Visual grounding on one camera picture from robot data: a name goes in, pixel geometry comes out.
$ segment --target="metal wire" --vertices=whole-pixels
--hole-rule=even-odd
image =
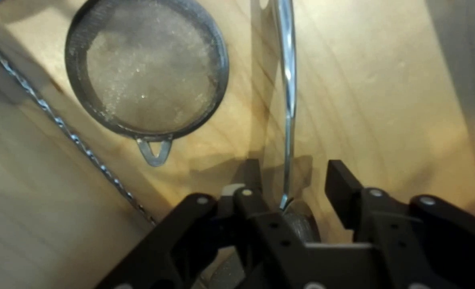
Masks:
[[[139,197],[131,192],[121,178],[118,178],[110,166],[94,152],[94,149],[83,139],[83,136],[54,108],[49,100],[33,86],[33,83],[9,60],[9,57],[0,51],[0,67],[12,76],[23,91],[36,102],[44,113],[68,136],[78,149],[91,158],[91,161],[107,176],[107,179],[118,189],[121,195],[153,226],[158,224],[155,216],[144,206]]]

